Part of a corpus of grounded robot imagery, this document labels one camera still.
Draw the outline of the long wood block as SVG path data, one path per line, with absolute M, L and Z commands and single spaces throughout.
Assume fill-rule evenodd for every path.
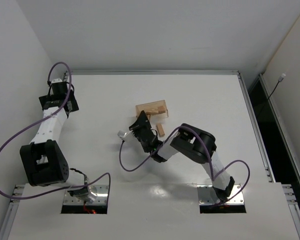
M 158 131 L 158 135 L 160 137 L 164 137 L 165 136 L 165 131 L 163 129 L 163 125 L 161 123 L 157 123 L 156 128 L 157 128 L 157 131 Z

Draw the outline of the clear amber plastic box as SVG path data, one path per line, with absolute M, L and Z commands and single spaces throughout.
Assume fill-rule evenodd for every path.
M 151 116 L 159 115 L 160 118 L 169 117 L 165 100 L 139 104 L 135 106 L 135 109 L 136 109 L 136 117 L 139 116 L 141 111 L 144 111 L 146 115 L 151 115 Z

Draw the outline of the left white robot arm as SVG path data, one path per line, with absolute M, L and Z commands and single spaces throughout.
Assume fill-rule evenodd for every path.
M 69 82 L 52 80 L 47 95 L 39 98 L 44 121 L 35 137 L 20 149 L 20 156 L 31 186 L 67 186 L 68 194 L 84 203 L 92 203 L 97 191 L 89 185 L 86 174 L 70 168 L 58 142 L 70 113 L 79 110 L 74 89 Z

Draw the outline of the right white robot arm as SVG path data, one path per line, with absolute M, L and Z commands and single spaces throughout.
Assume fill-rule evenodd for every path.
M 67 181 L 69 168 L 58 146 L 60 132 L 70 112 L 79 109 L 74 91 L 69 89 L 69 82 L 53 82 L 48 94 L 39 98 L 44 121 L 41 123 L 33 143 L 42 147 L 38 167 L 47 167 L 37 182 L 39 186 L 63 184 Z M 201 129 L 182 124 L 177 133 L 160 141 L 153 132 L 149 119 L 141 111 L 128 132 L 118 132 L 122 142 L 136 139 L 145 153 L 158 163 L 168 161 L 173 155 L 181 153 L 190 160 L 202 165 L 209 174 L 212 187 L 218 199 L 224 203 L 228 200 L 234 179 L 226 172 L 216 155 L 215 137 Z

